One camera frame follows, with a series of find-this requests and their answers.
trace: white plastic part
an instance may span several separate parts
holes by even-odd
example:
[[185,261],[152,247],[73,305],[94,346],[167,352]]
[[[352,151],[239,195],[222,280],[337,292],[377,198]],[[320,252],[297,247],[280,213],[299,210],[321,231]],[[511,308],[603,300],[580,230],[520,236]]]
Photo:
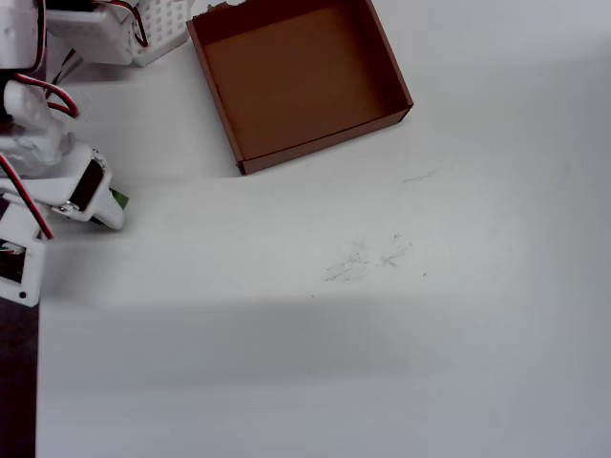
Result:
[[33,67],[38,50],[38,10],[33,1],[0,0],[0,70]]
[[13,125],[0,134],[0,151],[19,175],[45,173],[61,160],[63,123],[53,117],[39,88],[9,81],[3,100]]
[[25,248],[26,258],[21,282],[0,276],[0,297],[34,307],[40,301],[46,247],[36,238],[40,231],[38,224],[20,198],[5,195],[5,199],[11,204],[0,219],[0,240]]
[[[50,205],[52,210],[66,218],[89,221],[95,216],[112,229],[120,229],[123,226],[123,209],[111,195],[109,185],[113,174],[106,159],[87,143],[74,140],[71,135],[68,138],[70,151],[61,162],[48,168],[43,177],[22,179],[28,194],[36,202]],[[77,208],[70,198],[92,161],[101,167],[103,178],[87,208]],[[0,177],[0,189],[7,191],[5,196],[14,195],[16,201],[21,198],[7,177]]]
[[[189,39],[186,21],[191,19],[193,3],[194,0],[140,0],[137,8],[149,46],[143,48],[132,38],[134,63],[145,67]],[[131,29],[139,36],[136,21]]]
[[86,62],[128,65],[132,63],[129,31],[121,26],[113,8],[98,5],[94,11],[48,10],[47,28]]

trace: brown box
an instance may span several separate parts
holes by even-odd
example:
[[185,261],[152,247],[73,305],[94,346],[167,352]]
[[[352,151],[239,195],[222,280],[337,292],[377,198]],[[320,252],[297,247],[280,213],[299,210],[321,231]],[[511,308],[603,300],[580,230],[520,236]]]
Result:
[[243,174],[396,124],[413,105],[370,0],[247,0],[188,26]]

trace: green object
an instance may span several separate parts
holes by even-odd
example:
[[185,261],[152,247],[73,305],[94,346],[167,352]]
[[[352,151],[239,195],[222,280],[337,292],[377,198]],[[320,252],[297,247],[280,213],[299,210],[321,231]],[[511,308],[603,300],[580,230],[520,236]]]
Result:
[[111,193],[113,193],[113,197],[118,202],[118,204],[121,206],[121,208],[125,210],[125,207],[127,206],[127,202],[130,201],[130,198],[128,198],[124,194],[121,194],[119,191],[113,188],[111,188]]

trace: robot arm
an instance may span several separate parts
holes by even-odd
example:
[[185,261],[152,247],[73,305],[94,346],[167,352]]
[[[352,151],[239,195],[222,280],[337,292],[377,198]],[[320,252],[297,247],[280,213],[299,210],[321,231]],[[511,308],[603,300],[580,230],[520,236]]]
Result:
[[[34,32],[41,5],[44,9],[44,0],[38,5],[0,0],[0,155],[7,171],[0,171],[0,298],[27,306],[36,305],[40,296],[45,254],[40,228],[51,233],[45,231],[44,214],[96,218],[113,229],[123,225],[104,156],[64,134],[63,122],[35,87],[47,83],[18,75],[40,60],[41,39]],[[39,32],[44,34],[44,27]]]

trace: white table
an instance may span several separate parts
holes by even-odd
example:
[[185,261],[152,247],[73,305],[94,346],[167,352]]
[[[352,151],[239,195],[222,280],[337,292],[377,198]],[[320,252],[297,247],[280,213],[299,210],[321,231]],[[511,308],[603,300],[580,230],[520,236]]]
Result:
[[375,6],[407,120],[251,177],[191,43],[67,79],[132,200],[53,221],[41,458],[609,456],[611,4]]

